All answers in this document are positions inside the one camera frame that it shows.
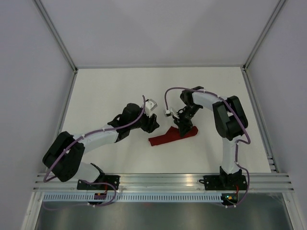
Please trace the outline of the dark red cloth napkin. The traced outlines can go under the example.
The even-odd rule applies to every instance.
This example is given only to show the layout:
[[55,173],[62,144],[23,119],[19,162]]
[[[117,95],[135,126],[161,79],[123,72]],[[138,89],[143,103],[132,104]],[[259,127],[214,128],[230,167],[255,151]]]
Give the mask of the dark red cloth napkin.
[[151,146],[158,146],[167,144],[170,142],[182,140],[185,138],[194,137],[198,134],[198,128],[196,126],[193,126],[192,129],[185,134],[183,137],[180,136],[179,129],[171,126],[168,131],[160,136],[148,138],[148,141],[150,142]]

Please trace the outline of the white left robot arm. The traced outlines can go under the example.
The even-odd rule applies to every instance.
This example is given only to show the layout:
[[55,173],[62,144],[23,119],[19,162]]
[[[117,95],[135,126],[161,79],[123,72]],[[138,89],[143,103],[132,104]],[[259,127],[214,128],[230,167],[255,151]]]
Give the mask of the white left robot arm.
[[134,129],[140,128],[152,133],[159,127],[157,116],[153,113],[156,107],[157,103],[152,99],[145,100],[143,106],[129,103],[121,114],[98,130],[82,135],[61,132],[42,162],[61,182],[75,178],[86,181],[93,189],[99,190],[105,184],[105,173],[94,163],[84,163],[84,154],[103,145],[117,143]]

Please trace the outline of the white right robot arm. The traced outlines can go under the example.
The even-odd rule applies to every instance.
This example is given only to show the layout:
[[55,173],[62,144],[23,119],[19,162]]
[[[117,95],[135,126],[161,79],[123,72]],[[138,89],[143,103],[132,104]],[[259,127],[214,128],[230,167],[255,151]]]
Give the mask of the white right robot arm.
[[183,138],[192,130],[192,118],[203,108],[213,112],[215,128],[222,138],[223,159],[216,182],[223,189],[230,189],[245,182],[242,169],[238,166],[238,142],[245,135],[248,120],[237,96],[223,98],[198,86],[192,89],[180,87],[180,99],[185,107],[173,113],[174,123]]

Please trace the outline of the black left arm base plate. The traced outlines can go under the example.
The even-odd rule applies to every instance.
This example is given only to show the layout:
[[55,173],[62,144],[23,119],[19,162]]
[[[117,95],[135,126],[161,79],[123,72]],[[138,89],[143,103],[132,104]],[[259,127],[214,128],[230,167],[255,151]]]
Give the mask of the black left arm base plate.
[[120,184],[119,175],[106,174],[100,176],[94,182],[88,182],[86,180],[78,180],[77,190],[118,190]]

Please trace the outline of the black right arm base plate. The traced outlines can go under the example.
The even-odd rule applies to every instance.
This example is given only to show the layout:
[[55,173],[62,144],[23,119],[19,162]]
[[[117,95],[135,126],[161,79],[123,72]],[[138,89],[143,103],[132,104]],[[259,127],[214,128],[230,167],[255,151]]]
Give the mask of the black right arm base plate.
[[248,188],[244,175],[234,180],[224,180],[218,175],[204,175],[198,182],[204,185],[206,191],[244,191]]

